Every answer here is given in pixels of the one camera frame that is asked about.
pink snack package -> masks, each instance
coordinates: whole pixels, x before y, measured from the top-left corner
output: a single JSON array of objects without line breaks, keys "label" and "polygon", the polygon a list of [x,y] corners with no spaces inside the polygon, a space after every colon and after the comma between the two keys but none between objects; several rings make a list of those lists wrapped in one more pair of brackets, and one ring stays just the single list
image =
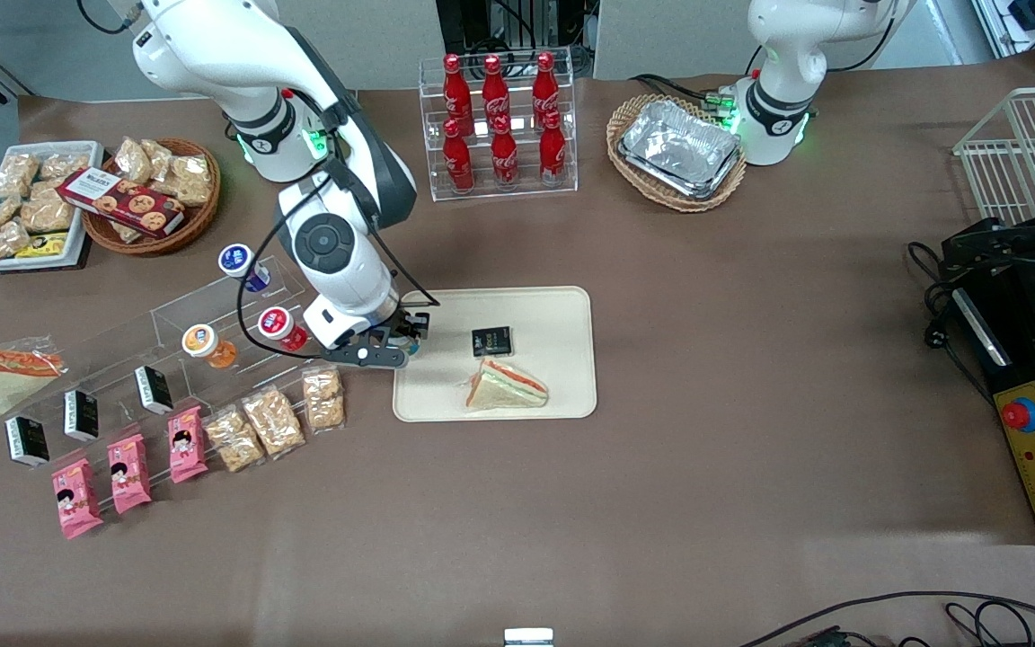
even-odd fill
[{"label": "pink snack package", "polygon": [[86,459],[63,467],[54,473],[54,496],[58,499],[58,524],[66,539],[89,531],[102,523],[98,517],[98,497],[90,479],[93,476]]},{"label": "pink snack package", "polygon": [[199,406],[173,415],[166,423],[170,438],[170,480],[181,483],[206,471],[206,443],[202,442]]},{"label": "pink snack package", "polygon": [[140,503],[151,502],[151,474],[146,470],[143,434],[120,439],[106,448],[111,460],[111,492],[120,513]]}]

coca-cola bottle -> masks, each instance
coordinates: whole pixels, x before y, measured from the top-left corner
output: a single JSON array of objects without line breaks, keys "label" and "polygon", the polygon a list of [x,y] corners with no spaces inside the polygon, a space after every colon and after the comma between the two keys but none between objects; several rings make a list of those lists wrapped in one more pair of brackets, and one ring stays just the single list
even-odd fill
[{"label": "coca-cola bottle", "polygon": [[562,114],[558,111],[542,116],[545,130],[541,133],[541,184],[561,187],[566,180],[566,137],[562,135]]},{"label": "coca-cola bottle", "polygon": [[457,54],[446,54],[442,64],[446,70],[443,90],[449,119],[457,122],[461,136],[469,137],[473,135],[473,107],[469,102],[469,85],[465,78],[461,77]]},{"label": "coca-cola bottle", "polygon": [[500,115],[505,115],[508,126],[509,89],[501,78],[501,58],[498,58],[497,54],[485,56],[485,83],[481,85],[481,101],[485,104],[485,123],[490,124],[490,127],[494,127]]},{"label": "coca-cola bottle", "polygon": [[456,119],[447,119],[443,127],[446,140],[442,145],[442,154],[445,155],[446,171],[449,172],[452,192],[465,196],[473,192],[473,168],[469,165],[469,146],[461,138],[461,125]]},{"label": "coca-cola bottle", "polygon": [[534,128],[540,130],[542,119],[558,112],[558,79],[554,77],[554,53],[537,55],[537,79],[534,79]]},{"label": "coca-cola bottle", "polygon": [[490,151],[494,153],[494,179],[501,192],[513,192],[518,187],[518,143],[509,134],[509,115],[494,116],[490,125],[494,129],[494,143],[490,144]]}]

white robotic arm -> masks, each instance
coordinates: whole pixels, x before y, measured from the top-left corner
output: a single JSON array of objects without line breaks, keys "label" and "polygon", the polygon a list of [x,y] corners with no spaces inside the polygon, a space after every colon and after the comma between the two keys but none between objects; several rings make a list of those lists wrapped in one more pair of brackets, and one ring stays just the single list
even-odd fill
[{"label": "white robotic arm", "polygon": [[[333,70],[295,30],[241,0],[148,0],[151,25],[135,57],[154,83],[205,94],[245,135],[256,168],[298,180],[279,194],[287,249],[320,296],[305,323],[336,361],[398,367],[424,318],[400,308],[389,269],[369,234],[405,220],[416,198],[406,165],[365,121]],[[302,141],[312,119],[342,147],[318,159]],[[378,335],[371,340],[371,331]],[[354,335],[363,343],[349,344]]]},{"label": "white robotic arm", "polygon": [[905,17],[911,0],[751,0],[748,29],[767,58],[756,79],[736,84],[737,135],[745,159],[760,166],[787,158],[805,126],[828,61],[822,42],[858,40]]}]

brown paper tablecloth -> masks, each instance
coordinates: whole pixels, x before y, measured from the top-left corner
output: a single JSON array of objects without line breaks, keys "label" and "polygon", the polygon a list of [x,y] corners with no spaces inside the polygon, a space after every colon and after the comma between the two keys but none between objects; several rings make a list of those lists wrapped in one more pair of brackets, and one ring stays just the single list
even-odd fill
[{"label": "brown paper tablecloth", "polygon": [[[579,85],[578,194],[442,205],[419,171],[416,95],[361,93],[419,180],[387,242],[436,290],[587,290],[596,413],[407,425],[390,373],[351,372],[348,429],[155,489],[164,501],[73,541],[49,471],[9,463],[0,429],[0,644],[500,644],[504,627],[548,625],[562,646],[728,646],[894,589],[1035,602],[1035,531],[1002,433],[921,344],[925,280],[903,260],[905,242],[972,217],[949,148],[1024,85],[1035,55],[831,75],[792,158],[693,216],[638,196],[604,156],[632,83]],[[180,254],[95,248],[81,271],[0,275],[0,341],[123,323],[212,282],[218,248],[270,226],[278,187],[223,139],[213,104],[20,112],[28,142],[198,140],[225,193]],[[929,599],[830,619],[950,636]]]}]

red emergency stop button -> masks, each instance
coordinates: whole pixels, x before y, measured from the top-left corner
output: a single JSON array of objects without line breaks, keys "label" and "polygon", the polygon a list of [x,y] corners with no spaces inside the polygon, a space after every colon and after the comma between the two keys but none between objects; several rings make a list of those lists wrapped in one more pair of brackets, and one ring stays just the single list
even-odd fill
[{"label": "red emergency stop button", "polygon": [[1035,432],[1035,405],[1028,398],[1017,398],[1002,406],[1001,419],[1011,429],[1031,434]]}]

